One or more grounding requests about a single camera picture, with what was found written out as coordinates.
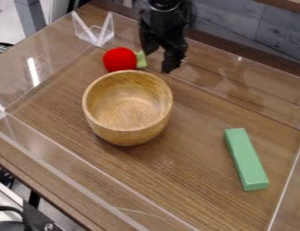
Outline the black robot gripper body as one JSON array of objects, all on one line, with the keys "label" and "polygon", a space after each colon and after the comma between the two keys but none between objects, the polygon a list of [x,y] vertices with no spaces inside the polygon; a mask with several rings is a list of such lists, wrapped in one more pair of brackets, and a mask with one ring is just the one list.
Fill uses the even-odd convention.
[{"label": "black robot gripper body", "polygon": [[139,30],[155,35],[163,49],[187,48],[183,31],[190,24],[191,8],[190,0],[147,0],[139,12]]}]

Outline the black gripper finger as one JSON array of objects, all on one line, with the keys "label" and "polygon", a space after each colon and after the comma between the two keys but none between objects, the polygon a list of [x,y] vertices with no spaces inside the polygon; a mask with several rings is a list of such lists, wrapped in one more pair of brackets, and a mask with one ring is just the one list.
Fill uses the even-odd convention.
[{"label": "black gripper finger", "polygon": [[156,42],[155,35],[147,30],[139,30],[140,44],[143,48],[143,53],[150,55],[152,52],[158,50],[159,44]]},{"label": "black gripper finger", "polygon": [[176,69],[180,66],[182,61],[186,59],[186,51],[186,47],[164,49],[160,66],[162,73],[168,74],[174,69]]}]

